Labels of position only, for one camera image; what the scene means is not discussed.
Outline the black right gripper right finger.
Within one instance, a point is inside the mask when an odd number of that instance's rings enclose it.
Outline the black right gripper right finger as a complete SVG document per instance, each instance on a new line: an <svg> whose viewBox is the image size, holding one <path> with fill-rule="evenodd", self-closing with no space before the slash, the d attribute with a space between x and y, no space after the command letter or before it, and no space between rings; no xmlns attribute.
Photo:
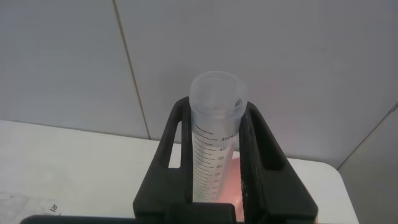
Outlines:
<svg viewBox="0 0 398 224"><path fill-rule="evenodd" d="M239 151L245 223L315 223L314 199L251 102L239 127Z"/></svg>

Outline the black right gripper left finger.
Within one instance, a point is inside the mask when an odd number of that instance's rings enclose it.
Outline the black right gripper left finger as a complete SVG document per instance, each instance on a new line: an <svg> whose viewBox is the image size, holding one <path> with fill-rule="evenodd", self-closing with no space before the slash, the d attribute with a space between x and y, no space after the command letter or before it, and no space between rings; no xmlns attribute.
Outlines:
<svg viewBox="0 0 398 224"><path fill-rule="evenodd" d="M180 167L170 168L178 125L182 126ZM162 220L172 205L192 203L193 149L191 109L186 96L172 108L153 160L133 201L137 219Z"/></svg>

